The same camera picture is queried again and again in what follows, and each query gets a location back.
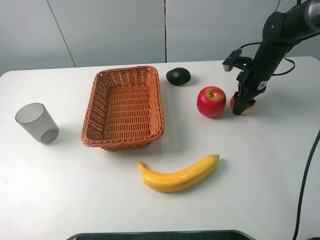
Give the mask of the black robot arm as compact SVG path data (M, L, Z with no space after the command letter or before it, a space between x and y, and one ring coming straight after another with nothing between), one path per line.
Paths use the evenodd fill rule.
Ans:
M266 90L278 65L291 49L304 40L320 33L320 2L307 0L285 13L273 12L266 20L262 42L254 58L242 57L235 50L223 62L241 70L237 76L238 90L233 99L232 112L240 116L255 104L255 97Z

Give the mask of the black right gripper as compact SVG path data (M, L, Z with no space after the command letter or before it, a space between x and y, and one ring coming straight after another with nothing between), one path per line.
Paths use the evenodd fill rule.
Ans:
M245 109L253 106L256 103L253 98L264 93L267 85L267 82L260 75L256 75L254 69L248 64L242 65L240 69L241 72L236 78L238 81L237 98L234 98L232 111L235 115L241 115Z

